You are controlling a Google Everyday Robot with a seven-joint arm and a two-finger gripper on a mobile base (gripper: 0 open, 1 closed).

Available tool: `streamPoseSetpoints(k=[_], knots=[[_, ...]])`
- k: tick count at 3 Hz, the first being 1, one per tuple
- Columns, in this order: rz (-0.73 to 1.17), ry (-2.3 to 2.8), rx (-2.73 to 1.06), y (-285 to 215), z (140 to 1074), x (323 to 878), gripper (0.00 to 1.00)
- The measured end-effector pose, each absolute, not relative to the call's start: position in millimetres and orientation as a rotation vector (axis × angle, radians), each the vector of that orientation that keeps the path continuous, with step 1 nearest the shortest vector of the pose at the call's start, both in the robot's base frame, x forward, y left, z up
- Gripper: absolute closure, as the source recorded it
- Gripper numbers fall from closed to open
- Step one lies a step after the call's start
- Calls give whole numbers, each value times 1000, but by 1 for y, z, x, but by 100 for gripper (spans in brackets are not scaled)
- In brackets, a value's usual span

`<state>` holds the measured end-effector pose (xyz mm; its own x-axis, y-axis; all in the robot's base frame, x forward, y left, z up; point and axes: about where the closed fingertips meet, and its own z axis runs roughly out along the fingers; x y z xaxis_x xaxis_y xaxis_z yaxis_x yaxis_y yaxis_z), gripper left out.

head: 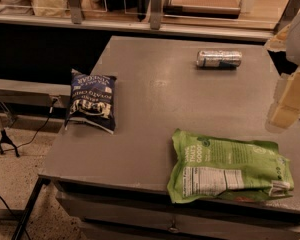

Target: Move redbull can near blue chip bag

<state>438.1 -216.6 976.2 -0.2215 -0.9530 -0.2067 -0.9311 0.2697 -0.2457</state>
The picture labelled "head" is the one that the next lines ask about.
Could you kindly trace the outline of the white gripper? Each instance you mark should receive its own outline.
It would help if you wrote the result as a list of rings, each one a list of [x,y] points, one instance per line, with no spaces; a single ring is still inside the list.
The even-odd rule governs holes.
[[[271,52],[285,52],[288,61],[300,66],[300,12],[291,25],[285,26],[264,45]],[[282,133],[300,117],[300,67],[294,73],[282,73],[269,107],[265,127],[271,133]]]

